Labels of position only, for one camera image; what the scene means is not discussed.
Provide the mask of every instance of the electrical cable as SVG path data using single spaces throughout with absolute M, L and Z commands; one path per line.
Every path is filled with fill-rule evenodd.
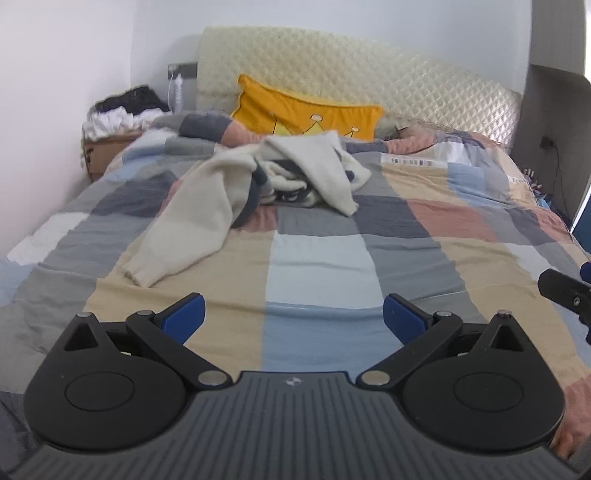
M 558 176 L 560 175 L 560 188 L 562 191 L 562 200 L 564 202 L 564 210 L 566 211 L 566 218 L 569 223 L 572 225 L 572 220 L 570 219 L 569 208 L 566 206 L 566 196 L 564 195 L 564 177 L 562 175 L 562 168 L 560 167 L 560 152 L 558 151 L 558 146 L 554 141 L 550 144 L 554 147 L 554 151 L 556 152 L 556 172 L 554 173 L 554 186 L 552 187 L 552 197 L 556 192 L 556 182 L 558 181 Z
M 168 105 L 168 110 L 170 110 L 171 112 L 173 111 L 173 108 L 170 105 L 170 87 L 173 84 L 173 77 L 174 77 L 174 75 L 171 74 L 170 75 L 170 80 L 168 81 L 168 93 L 166 94 L 166 104 Z

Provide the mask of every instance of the metal screw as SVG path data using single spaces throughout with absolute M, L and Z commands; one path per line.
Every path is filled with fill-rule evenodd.
M 390 382 L 390 375 L 381 370 L 369 370 L 361 375 L 361 381 L 366 385 L 381 387 Z
M 219 370 L 207 370 L 201 372 L 197 377 L 199 383 L 207 385 L 208 387 L 218 387 L 228 381 L 228 376 Z

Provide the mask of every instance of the beige patch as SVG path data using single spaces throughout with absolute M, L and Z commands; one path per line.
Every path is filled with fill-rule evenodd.
M 552 302 L 539 294 L 535 281 L 504 245 L 473 239 L 435 240 L 455 262 L 478 311 L 487 319 L 499 309 L 512 311 L 563 388 L 591 374 L 577 356 L 569 330 Z
M 534 194 L 530 187 L 525 183 L 513 183 L 509 181 L 509 196 L 519 206 L 523 208 L 538 208 Z
M 511 159 L 509 155 L 503 152 L 499 147 L 495 147 L 492 149 L 487 149 L 487 152 L 491 155 L 493 160 L 495 160 L 496 164 L 500 166 L 503 171 L 510 177 L 515 177 L 518 179 L 524 179 L 523 174 L 515 165 L 515 162 Z
M 383 164 L 382 175 L 404 199 L 436 200 L 467 206 L 448 188 L 447 170 L 444 168 Z
M 560 242 L 560 245 L 571 256 L 579 268 L 585 263 L 591 261 L 591 255 L 586 253 L 582 247 L 572 242 Z
M 110 322 L 137 310 L 160 312 L 191 292 L 201 293 L 206 320 L 186 346 L 234 378 L 242 370 L 257 370 L 273 234 L 232 230 L 221 251 L 152 288 L 137 287 L 123 275 L 122 265 L 141 243 L 137 239 L 111 273 L 98 280 L 85 309 Z

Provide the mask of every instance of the blue object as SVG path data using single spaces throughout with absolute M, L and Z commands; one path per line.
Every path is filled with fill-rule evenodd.
M 384 323 L 404 345 L 427 331 L 430 318 L 399 295 L 390 294 L 384 300 Z
M 587 283 L 591 283 L 591 263 L 587 262 L 581 267 L 581 278 Z
M 546 202 L 546 200 L 541 197 L 535 200 L 538 203 L 538 206 L 545 208 L 546 210 L 550 210 L 550 205 L 548 204 L 548 202 Z
M 591 252 L 591 202 L 583 210 L 577 226 L 573 230 L 573 235 L 585 251 Z
M 160 329 L 180 344 L 184 344 L 205 320 L 205 299 L 192 294 L 172 306 L 174 310 L 162 320 Z

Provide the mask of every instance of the light blue patch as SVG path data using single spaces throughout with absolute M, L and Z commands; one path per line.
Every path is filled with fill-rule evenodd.
M 131 163 L 138 158 L 157 157 L 159 155 L 164 155 L 165 149 L 165 144 L 150 145 L 149 147 L 141 148 L 131 148 L 123 153 L 121 161 L 123 162 L 123 165 L 125 165 L 126 163 Z
M 148 157 L 143 160 L 135 160 L 130 163 L 125 163 L 121 168 L 108 173 L 101 180 L 124 182 L 133 180 L 138 175 L 139 171 L 147 165 L 156 165 L 158 157 Z
M 31 273 L 34 264 L 19 265 L 7 258 L 0 258 L 0 307 L 12 302 L 18 287 Z
M 351 380 L 402 347 L 382 307 L 349 310 L 267 302 L 265 372 L 348 372 Z
M 365 245 L 361 235 L 307 236 L 276 232 L 265 299 L 333 309 L 381 307 L 384 295 Z
M 507 207 L 490 196 L 485 168 L 448 163 L 447 186 L 471 207 Z
M 586 340 L 589 328 L 579 321 L 579 316 L 576 313 L 556 303 L 553 305 L 556 311 L 560 313 L 560 317 L 563 319 L 566 328 L 569 329 L 570 336 L 573 338 L 574 347 L 577 350 L 577 355 L 587 368 L 591 368 L 591 346 L 589 346 Z

